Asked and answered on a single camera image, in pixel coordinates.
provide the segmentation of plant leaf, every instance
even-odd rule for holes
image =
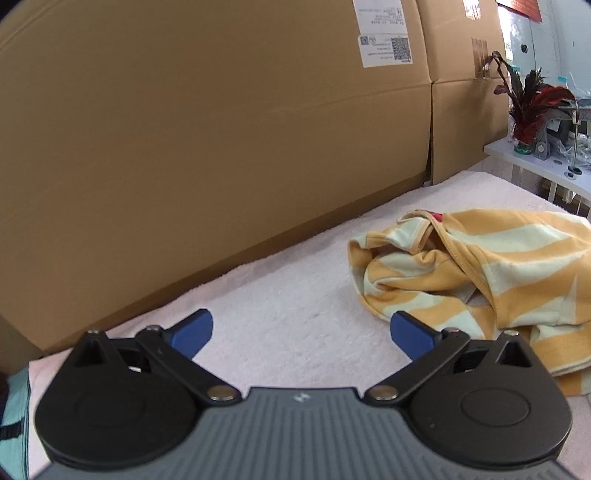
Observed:
[[[551,107],[558,105],[562,100],[575,101],[574,95],[564,87],[545,87],[531,102],[531,106]]]

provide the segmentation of blue gripper pad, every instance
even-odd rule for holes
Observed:
[[[441,334],[406,312],[396,312],[390,319],[390,336],[411,360],[423,356],[437,345]]]
[[[163,333],[164,341],[185,357],[192,359],[213,333],[213,317],[206,309],[199,309]]]

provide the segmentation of metal screw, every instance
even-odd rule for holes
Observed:
[[[207,391],[207,396],[215,401],[230,401],[238,396],[238,391],[230,385],[216,385]]]
[[[376,385],[369,389],[369,396],[377,401],[394,400],[398,396],[398,390],[390,385]]]

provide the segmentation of striped garment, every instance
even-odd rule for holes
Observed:
[[[349,241],[362,303],[473,338],[524,335],[565,395],[591,393],[591,226],[568,213],[416,210]]]

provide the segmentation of black strap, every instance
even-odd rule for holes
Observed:
[[[25,419],[21,419],[16,423],[10,425],[3,425],[0,427],[0,440],[15,439],[21,435],[23,427],[25,425]]]

